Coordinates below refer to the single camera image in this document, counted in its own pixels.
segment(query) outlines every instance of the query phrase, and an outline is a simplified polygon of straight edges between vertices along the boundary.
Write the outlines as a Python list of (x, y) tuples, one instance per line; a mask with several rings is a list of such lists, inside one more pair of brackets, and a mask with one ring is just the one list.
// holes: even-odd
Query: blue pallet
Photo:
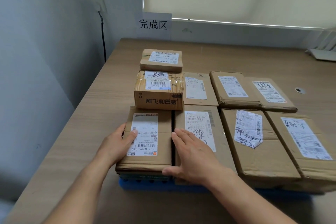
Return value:
[[(124, 190), (143, 190), (143, 191), (168, 191), (168, 192), (191, 192), (208, 193), (203, 186), (175, 185), (172, 179), (168, 181), (153, 180), (123, 180), (119, 179), (119, 185)], [(256, 189), (261, 196), (270, 200), (310, 200), (311, 195), (306, 192), (296, 192), (282, 189)]]

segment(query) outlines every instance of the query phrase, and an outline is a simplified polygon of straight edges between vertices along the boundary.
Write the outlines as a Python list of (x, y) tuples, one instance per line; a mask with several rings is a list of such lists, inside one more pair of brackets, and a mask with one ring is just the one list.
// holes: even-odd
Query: flat cardboard package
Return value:
[[(164, 78), (168, 79), (152, 77), (155, 73), (164, 74)], [(183, 110), (183, 75), (139, 71), (134, 87), (134, 101), (137, 108)]]
[(261, 109), (242, 73), (211, 71), (210, 78), (220, 108)]
[[(184, 111), (175, 111), (174, 128), (182, 128), (193, 132), (196, 137), (200, 138), (201, 140), (206, 142), (208, 146), (210, 146), (210, 148), (214, 151), (216, 158), (222, 165), (229, 167), (233, 171), (237, 172), (230, 152), (228, 140), (226, 139), (224, 129), (221, 124), (221, 119), (219, 117), (217, 107), (205, 105), (185, 105), (184, 108)], [(203, 120), (193, 122), (190, 120), (190, 118), (192, 118), (190, 115), (200, 116), (198, 119)], [(175, 148), (175, 166), (179, 166), (180, 164), (181, 162), (179, 154), (177, 153), (177, 150)], [(186, 184), (180, 179), (176, 179), (175, 183), (177, 185)]]
[(336, 190), (336, 147), (308, 116), (265, 112), (302, 180), (284, 189), (327, 192)]
[(184, 78), (183, 101), (185, 105), (218, 106), (210, 76), (202, 73), (182, 72)]
[(297, 112), (292, 101), (272, 79), (245, 77), (245, 80), (254, 89), (263, 111)]
[(222, 109), (220, 117), (238, 174), (247, 184), (253, 188), (275, 188), (300, 179), (262, 111)]
[(140, 70), (181, 73), (183, 68), (182, 52), (144, 49)]
[(171, 166), (171, 111), (137, 109), (131, 106), (124, 138), (133, 130), (138, 136), (115, 171), (120, 175), (162, 175)]

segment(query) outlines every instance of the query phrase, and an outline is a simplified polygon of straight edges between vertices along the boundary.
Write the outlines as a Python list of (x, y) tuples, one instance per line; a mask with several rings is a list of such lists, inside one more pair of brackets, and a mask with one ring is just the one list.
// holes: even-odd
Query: table surface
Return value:
[[(183, 70), (272, 78), (336, 144), (336, 63), (303, 50), (122, 39), (90, 86), (5, 223), (40, 223), (92, 159), (103, 138), (126, 121), (145, 48), (181, 50)], [(297, 93), (294, 88), (306, 90)], [(335, 223), (336, 192), (311, 201), (276, 201), (299, 223)], [(97, 223), (233, 223), (211, 194), (123, 191), (114, 167), (101, 190)]]

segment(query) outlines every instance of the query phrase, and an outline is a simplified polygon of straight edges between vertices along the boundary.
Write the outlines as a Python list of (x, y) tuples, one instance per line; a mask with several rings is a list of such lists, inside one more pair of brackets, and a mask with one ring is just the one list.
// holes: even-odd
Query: power cord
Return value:
[(103, 38), (103, 46), (104, 46), (104, 61), (106, 63), (106, 48), (105, 48), (105, 39), (104, 39), (104, 18), (103, 16), (99, 13), (100, 20), (101, 20), (101, 37)]

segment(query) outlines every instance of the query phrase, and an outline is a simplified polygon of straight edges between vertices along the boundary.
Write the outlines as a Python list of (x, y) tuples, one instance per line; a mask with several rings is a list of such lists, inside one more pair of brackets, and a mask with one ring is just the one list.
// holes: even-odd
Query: electrical outlet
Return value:
[(90, 0), (97, 12), (107, 13), (104, 0)]

